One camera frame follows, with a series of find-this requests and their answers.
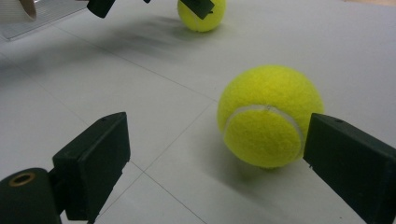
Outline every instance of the tennis ball seam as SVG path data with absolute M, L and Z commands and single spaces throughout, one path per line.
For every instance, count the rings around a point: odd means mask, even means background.
M 231 120 L 235 116 L 237 116 L 239 113 L 243 113 L 243 112 L 251 111 L 251 110 L 273 112 L 275 114 L 278 114 L 283 119 L 285 119 L 289 124 L 291 124 L 291 126 L 294 128 L 294 130 L 299 135 L 300 142 L 301 142 L 300 151 L 297 153 L 296 157 L 298 157 L 302 153 L 302 150 L 304 150 L 305 140 L 304 140 L 303 131 L 300 129 L 300 126 L 294 120 L 294 118 L 292 116 L 290 116 L 286 112 L 284 112 L 272 105 L 246 105 L 246 106 L 241 106 L 241 107 L 236 108 L 235 111 L 226 120 L 226 123 L 224 126 L 223 138 L 224 138 L 225 134 L 227 133 L 227 129 L 228 129 L 228 126 L 230 125 Z

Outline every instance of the floor tile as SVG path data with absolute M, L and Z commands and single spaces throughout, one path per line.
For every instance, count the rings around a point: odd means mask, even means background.
M 104 214 L 107 209 L 116 202 L 116 200 L 122 196 L 122 194 L 136 181 L 136 179 L 143 174 L 143 171 L 140 170 L 133 163 L 128 162 L 124 169 L 122 170 L 122 176 L 117 181 L 117 184 L 114 186 L 113 191 L 108 196 L 106 203 L 103 205 L 99 216 Z
M 285 64 L 326 85 L 323 80 L 334 74 L 381 73 L 395 57 L 393 7 L 315 0 L 227 2 L 221 26 L 208 34 L 188 31 L 176 6 L 164 1 L 119 0 L 112 8 L 118 13 L 110 11 L 103 21 L 87 12 L 56 25 L 214 100 L 233 77 L 261 64 Z
M 57 40 L 42 40 L 44 36 Z M 21 40 L 4 50 L 85 122 L 126 111 L 132 161 L 143 170 L 212 102 L 56 28 L 32 36 L 30 41 L 37 44 Z M 21 54 L 24 50 L 29 55 Z
M 1 55 L 0 70 L 0 178 L 52 169 L 52 156 L 87 124 Z
M 204 222 L 147 175 L 141 175 L 96 223 Z

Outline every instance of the robotic arm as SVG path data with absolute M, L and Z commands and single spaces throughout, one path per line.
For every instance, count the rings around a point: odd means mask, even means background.
M 104 18 L 116 0 L 90 0 L 88 10 L 95 16 Z M 204 19 L 215 6 L 210 0 L 180 0 L 200 19 Z

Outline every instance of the yellow tennis ball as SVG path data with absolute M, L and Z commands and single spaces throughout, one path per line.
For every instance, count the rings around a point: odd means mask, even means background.
M 275 168 L 304 155 L 312 113 L 323 113 L 312 82 L 291 68 L 266 65 L 247 70 L 225 88 L 218 125 L 236 157 Z
M 225 12 L 225 0 L 211 0 L 215 5 L 212 11 L 201 20 L 180 0 L 177 2 L 178 16 L 183 23 L 193 31 L 207 32 L 219 26 Z

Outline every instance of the white surface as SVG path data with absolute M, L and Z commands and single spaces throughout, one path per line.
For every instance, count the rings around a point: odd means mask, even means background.
M 132 162 L 98 223 L 363 223 L 304 161 L 266 172 L 236 159 L 217 100 L 250 67 L 284 64 L 317 85 L 326 114 L 396 147 L 396 7 L 229 0 L 208 34 L 176 7 L 118 0 L 104 20 L 84 11 L 0 42 L 0 178 L 50 169 L 94 121 L 126 111 Z

